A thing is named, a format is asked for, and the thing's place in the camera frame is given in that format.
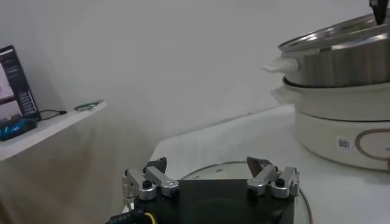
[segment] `label sticker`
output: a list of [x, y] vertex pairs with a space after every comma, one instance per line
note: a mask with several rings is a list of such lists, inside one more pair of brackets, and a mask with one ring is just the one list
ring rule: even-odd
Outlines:
[[343, 151], [349, 151], [350, 149], [349, 138], [337, 137], [337, 148]]

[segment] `blue object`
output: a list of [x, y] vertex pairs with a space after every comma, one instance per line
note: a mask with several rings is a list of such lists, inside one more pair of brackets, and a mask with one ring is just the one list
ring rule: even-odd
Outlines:
[[17, 137], [29, 130], [37, 127], [37, 121], [34, 119], [21, 119], [13, 125], [0, 128], [0, 141], [5, 141]]

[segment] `lid handle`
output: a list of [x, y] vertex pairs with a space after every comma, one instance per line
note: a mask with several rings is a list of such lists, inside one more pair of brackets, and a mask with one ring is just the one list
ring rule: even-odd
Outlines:
[[263, 69], [270, 73], [289, 73], [298, 71], [299, 65], [293, 58], [276, 58], [273, 62], [264, 65]]

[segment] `screw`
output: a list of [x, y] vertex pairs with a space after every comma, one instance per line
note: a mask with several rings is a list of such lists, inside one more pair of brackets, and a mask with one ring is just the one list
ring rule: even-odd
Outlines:
[[142, 182], [142, 188], [143, 189], [150, 189], [152, 188], [152, 182], [149, 180], [145, 180]]
[[284, 187], [285, 186], [285, 181], [283, 179], [279, 178], [279, 179], [275, 180], [275, 185], [277, 187]]

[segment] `white pot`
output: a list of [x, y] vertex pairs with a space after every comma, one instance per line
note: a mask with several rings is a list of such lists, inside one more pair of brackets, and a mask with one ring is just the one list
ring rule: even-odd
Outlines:
[[271, 94], [311, 116], [342, 121], [390, 121], [390, 83], [344, 88], [283, 85]]

